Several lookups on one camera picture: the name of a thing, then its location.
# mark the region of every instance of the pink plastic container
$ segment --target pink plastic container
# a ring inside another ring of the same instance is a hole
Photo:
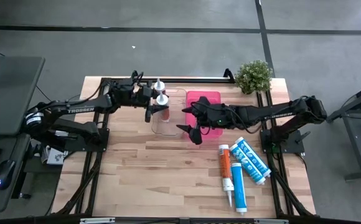
[[[210,103],[220,103],[220,93],[217,91],[188,91],[186,93],[186,107],[190,107],[191,102],[198,101],[200,96],[207,97]],[[186,125],[195,126],[195,117],[187,113],[186,114]],[[208,128],[200,128],[201,133],[207,133]],[[211,129],[207,135],[202,135],[202,139],[213,139],[218,138],[223,133],[223,130],[220,128]]]

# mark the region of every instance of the gray floor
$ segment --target gray floor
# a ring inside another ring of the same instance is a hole
[[[261,2],[269,29],[361,30],[361,0]],[[0,0],[0,24],[259,28],[252,0]],[[286,79],[291,98],[316,95],[331,113],[361,89],[361,35],[268,38],[276,77]],[[78,94],[86,75],[130,75],[136,69],[219,77],[225,68],[235,71],[265,58],[259,34],[0,31],[0,52],[45,57],[39,86],[53,99]],[[42,100],[36,92],[32,104]],[[308,130],[304,145],[317,214],[361,221],[361,181],[344,181],[359,167],[343,123],[303,128]],[[36,196],[11,202],[0,217],[43,215],[55,178],[31,178]]]

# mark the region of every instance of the computer mouse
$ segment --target computer mouse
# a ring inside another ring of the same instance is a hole
[[[16,162],[10,159],[1,162],[0,164],[0,190],[7,189],[12,182],[12,175]]]

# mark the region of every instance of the orange sealant tube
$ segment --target orange sealant tube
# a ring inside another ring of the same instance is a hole
[[[220,145],[219,146],[219,156],[220,156],[220,171],[222,175],[222,185],[223,191],[227,192],[229,198],[229,204],[232,206],[232,191],[235,190],[235,187],[232,183],[232,172],[230,170],[230,153],[229,145]]]

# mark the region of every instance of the desk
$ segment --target desk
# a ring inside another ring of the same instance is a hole
[[[29,146],[29,142],[30,136],[27,134],[19,135],[17,137],[17,141],[15,137],[7,137],[0,140],[0,163],[9,158],[16,161],[16,167],[14,168],[13,178],[10,186],[6,190],[0,190],[0,212],[6,209],[7,203],[12,196],[13,190],[16,186],[16,180],[19,177],[20,169],[22,167],[24,154],[26,153]]]
[[[85,77],[81,98],[90,96],[100,79]],[[255,94],[246,96],[234,84],[166,83],[166,86],[219,91],[222,103],[258,106]],[[274,104],[289,101],[285,79],[272,80],[271,95]],[[92,119],[93,113],[85,113],[78,114],[75,121],[84,123]],[[278,124],[287,120],[279,119]],[[110,115],[110,138],[103,154],[93,215],[240,218],[235,207],[228,206],[227,195],[222,190],[218,145],[232,145],[243,136],[266,162],[266,156],[261,153],[259,133],[224,130],[217,140],[196,146],[185,136],[154,134],[151,126],[144,122],[143,109],[123,107]],[[84,160],[85,153],[76,152],[65,161],[52,212],[60,210],[76,191]],[[294,154],[285,154],[284,162],[290,188],[304,206],[315,213],[304,164]],[[248,204],[244,217],[275,217],[270,181],[262,186],[245,177],[244,183]],[[279,194],[285,210],[284,193],[280,190]]]

